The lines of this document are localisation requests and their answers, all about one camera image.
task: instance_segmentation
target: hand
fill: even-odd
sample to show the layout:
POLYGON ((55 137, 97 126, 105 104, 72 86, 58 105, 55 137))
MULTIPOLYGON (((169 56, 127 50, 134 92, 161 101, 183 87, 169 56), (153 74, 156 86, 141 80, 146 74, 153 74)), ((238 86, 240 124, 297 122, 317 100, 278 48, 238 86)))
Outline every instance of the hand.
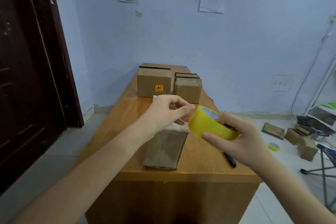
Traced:
POLYGON ((153 132, 157 133, 172 123, 184 125, 189 121, 189 114, 195 109, 195 105, 189 104, 176 95, 158 96, 140 120, 144 124, 152 124, 153 132))
POLYGON ((216 148, 254 171, 273 157, 252 119, 222 113, 217 121, 234 127, 241 134, 236 139, 228 141, 211 133, 203 133, 202 138, 216 148))

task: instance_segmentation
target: small tape roll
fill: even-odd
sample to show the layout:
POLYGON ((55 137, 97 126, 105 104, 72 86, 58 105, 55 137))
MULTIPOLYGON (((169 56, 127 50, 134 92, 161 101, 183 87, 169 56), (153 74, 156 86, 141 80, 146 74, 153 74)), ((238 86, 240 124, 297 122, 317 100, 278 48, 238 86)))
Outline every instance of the small tape roll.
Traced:
POLYGON ((235 139, 239 135, 239 132, 218 123, 216 121, 218 117, 218 113, 200 105, 189 121, 189 131, 198 138, 201 138, 203 132, 209 132, 226 140, 235 139))
POLYGON ((272 151, 278 151, 278 150, 280 150, 279 145, 277 145, 277 144, 275 144, 275 143, 270 143, 270 144, 268 145, 268 148, 269 148, 270 150, 272 150, 272 151))

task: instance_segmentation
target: baseboard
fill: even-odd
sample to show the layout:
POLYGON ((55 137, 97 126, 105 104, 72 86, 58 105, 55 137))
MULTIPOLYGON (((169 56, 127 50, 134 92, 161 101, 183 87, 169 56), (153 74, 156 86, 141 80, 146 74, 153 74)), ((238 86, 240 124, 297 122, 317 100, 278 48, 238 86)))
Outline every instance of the baseboard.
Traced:
POLYGON ((83 114, 84 124, 95 114, 94 107, 91 107, 85 114, 83 114))
POLYGON ((294 120, 291 114, 287 113, 262 113, 262 112, 227 112, 242 117, 249 117, 256 120, 294 120))
POLYGON ((109 105, 109 106, 99 106, 99 105, 94 105, 94 113, 105 113, 105 114, 109 114, 112 110, 113 106, 109 105))

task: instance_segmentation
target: tile floor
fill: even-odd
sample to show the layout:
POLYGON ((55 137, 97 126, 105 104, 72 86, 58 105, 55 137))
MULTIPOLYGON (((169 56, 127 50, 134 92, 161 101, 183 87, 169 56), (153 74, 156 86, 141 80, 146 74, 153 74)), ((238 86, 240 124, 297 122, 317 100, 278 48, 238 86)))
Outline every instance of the tile floor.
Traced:
MULTIPOLYGON (((0 197, 0 224, 10 220, 36 195, 50 187, 71 169, 80 152, 89 142, 105 117, 106 114, 95 114, 83 128, 67 129, 54 145, 0 197)), ((295 124, 293 120, 255 120, 260 129, 265 122, 285 129, 295 124)), ((316 154, 313 162, 308 162, 298 156, 296 148, 288 141, 279 140, 265 133, 262 133, 262 136, 267 144, 274 142, 280 146, 280 151, 273 153, 275 157, 322 202, 323 190, 321 177, 303 175, 299 171, 300 168, 306 170, 320 168, 320 155, 316 154)), ((336 145, 336 139, 331 138, 330 143, 336 145)), ((325 165, 331 166, 330 161, 325 160, 325 165)), ((331 200, 331 198, 336 196, 336 179, 327 178, 327 186, 328 195, 331 200)), ((85 223, 87 222, 83 216, 77 224, 85 223)), ((247 223, 290 224, 292 221, 271 190, 266 184, 262 183, 240 221, 240 224, 247 223)))

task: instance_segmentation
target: fragile label sticker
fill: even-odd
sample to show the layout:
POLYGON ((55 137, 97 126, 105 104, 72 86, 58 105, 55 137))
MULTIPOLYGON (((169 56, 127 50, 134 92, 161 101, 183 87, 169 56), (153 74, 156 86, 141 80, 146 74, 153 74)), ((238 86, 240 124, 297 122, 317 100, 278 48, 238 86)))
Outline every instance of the fragile label sticker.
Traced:
POLYGON ((163 92, 163 84, 155 84, 155 92, 163 92))

